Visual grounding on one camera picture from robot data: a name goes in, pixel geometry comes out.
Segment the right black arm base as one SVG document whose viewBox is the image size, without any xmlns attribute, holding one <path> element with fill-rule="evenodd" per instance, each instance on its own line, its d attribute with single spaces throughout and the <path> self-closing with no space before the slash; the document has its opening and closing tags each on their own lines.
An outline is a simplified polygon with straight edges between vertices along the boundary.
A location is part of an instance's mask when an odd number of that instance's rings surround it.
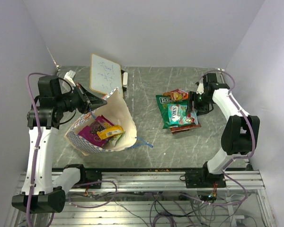
<svg viewBox="0 0 284 227">
<path fill-rule="evenodd" d="M 226 182 L 223 174 L 209 173 L 207 162 L 200 168 L 192 168 L 185 171 L 179 177 L 184 182 L 186 188 L 225 188 Z"/>
</svg>

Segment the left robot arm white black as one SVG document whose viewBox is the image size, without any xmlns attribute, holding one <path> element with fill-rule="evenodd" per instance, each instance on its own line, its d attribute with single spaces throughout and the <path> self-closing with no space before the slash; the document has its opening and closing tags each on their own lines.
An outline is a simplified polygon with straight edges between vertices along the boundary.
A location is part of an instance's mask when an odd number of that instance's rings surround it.
<svg viewBox="0 0 284 227">
<path fill-rule="evenodd" d="M 27 214 L 60 213 L 66 195 L 75 186 L 87 183 L 82 164 L 67 165 L 62 174 L 52 179 L 53 150 L 64 113 L 86 114 L 107 104 L 88 92 L 80 83 L 66 93 L 61 91 L 62 78 L 39 73 L 37 96 L 29 92 L 31 109 L 27 113 L 30 151 L 27 174 L 21 192 L 12 197 L 12 206 Z"/>
</svg>

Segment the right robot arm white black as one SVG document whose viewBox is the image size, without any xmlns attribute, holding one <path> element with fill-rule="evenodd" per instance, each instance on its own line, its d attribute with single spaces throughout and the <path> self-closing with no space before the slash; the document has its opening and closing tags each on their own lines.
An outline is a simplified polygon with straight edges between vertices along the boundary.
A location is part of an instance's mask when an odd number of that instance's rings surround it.
<svg viewBox="0 0 284 227">
<path fill-rule="evenodd" d="M 226 119 L 221 137 L 221 148 L 210 159 L 199 175 L 200 184 L 210 187 L 220 175 L 237 159 L 249 159 L 257 147 L 260 119 L 250 115 L 241 107 L 232 94 L 234 78 L 223 70 L 210 70 L 200 77 L 197 91 L 191 92 L 188 108 L 200 115 L 208 114 L 209 107 L 217 105 Z"/>
</svg>

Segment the teal snack packet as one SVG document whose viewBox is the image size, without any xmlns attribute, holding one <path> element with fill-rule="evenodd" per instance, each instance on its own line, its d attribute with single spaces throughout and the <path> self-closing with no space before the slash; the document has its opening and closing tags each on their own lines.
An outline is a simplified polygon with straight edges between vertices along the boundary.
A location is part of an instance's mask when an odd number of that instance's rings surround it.
<svg viewBox="0 0 284 227">
<path fill-rule="evenodd" d="M 169 126 L 198 125 L 197 112 L 187 112 L 186 109 L 186 105 L 168 104 Z"/>
</svg>

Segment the green snack box with face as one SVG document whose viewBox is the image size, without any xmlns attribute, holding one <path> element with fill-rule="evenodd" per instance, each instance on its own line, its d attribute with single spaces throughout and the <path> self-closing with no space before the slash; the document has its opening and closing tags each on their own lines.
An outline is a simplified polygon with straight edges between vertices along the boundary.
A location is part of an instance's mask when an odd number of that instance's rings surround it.
<svg viewBox="0 0 284 227">
<path fill-rule="evenodd" d="M 168 116 L 168 104 L 179 104 L 179 105 L 185 105 L 187 106 L 188 100 L 182 100 L 182 101 L 172 101 L 169 97 L 163 96 L 163 95 L 156 95 L 156 101 L 157 105 L 160 110 L 161 117 L 163 119 L 163 128 L 173 128 L 175 125 L 169 124 L 169 116 Z"/>
</svg>

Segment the red yellow chips bag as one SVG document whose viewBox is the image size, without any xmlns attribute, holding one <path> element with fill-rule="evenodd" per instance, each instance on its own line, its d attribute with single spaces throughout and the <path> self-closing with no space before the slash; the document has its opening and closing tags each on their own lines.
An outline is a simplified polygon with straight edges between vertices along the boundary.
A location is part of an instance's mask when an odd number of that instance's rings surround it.
<svg viewBox="0 0 284 227">
<path fill-rule="evenodd" d="M 187 100 L 189 98 L 189 93 L 180 88 L 165 92 L 163 95 L 169 97 L 174 102 Z"/>
</svg>

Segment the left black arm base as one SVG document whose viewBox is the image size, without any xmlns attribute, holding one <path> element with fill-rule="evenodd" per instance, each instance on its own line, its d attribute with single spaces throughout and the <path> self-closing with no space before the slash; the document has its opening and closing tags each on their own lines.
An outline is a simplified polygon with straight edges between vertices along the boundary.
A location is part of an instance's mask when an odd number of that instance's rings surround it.
<svg viewBox="0 0 284 227">
<path fill-rule="evenodd" d="M 78 169 L 80 171 L 80 179 L 75 183 L 75 185 L 102 180 L 102 172 L 100 170 L 85 168 L 83 164 L 68 164 L 63 170 L 66 169 Z"/>
</svg>

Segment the checkered paper bag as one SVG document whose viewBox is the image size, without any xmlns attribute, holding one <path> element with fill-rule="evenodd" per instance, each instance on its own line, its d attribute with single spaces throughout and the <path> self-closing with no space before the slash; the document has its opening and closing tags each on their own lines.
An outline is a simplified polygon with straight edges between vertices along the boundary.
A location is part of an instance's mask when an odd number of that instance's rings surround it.
<svg viewBox="0 0 284 227">
<path fill-rule="evenodd" d="M 121 151 L 152 144 L 137 137 L 137 129 L 118 88 L 104 96 L 106 105 L 83 114 L 65 139 L 85 155 Z"/>
</svg>

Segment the brown sea salt chips bag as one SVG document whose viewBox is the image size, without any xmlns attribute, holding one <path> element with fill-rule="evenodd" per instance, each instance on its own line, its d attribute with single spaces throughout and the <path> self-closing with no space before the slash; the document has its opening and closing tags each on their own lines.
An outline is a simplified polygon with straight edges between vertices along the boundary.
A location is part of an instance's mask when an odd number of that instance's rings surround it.
<svg viewBox="0 0 284 227">
<path fill-rule="evenodd" d="M 185 125 L 181 127 L 170 128 L 170 131 L 172 134 L 176 134 L 179 132 L 189 131 L 195 128 L 201 128 L 201 124 L 192 124 L 192 125 Z"/>
</svg>

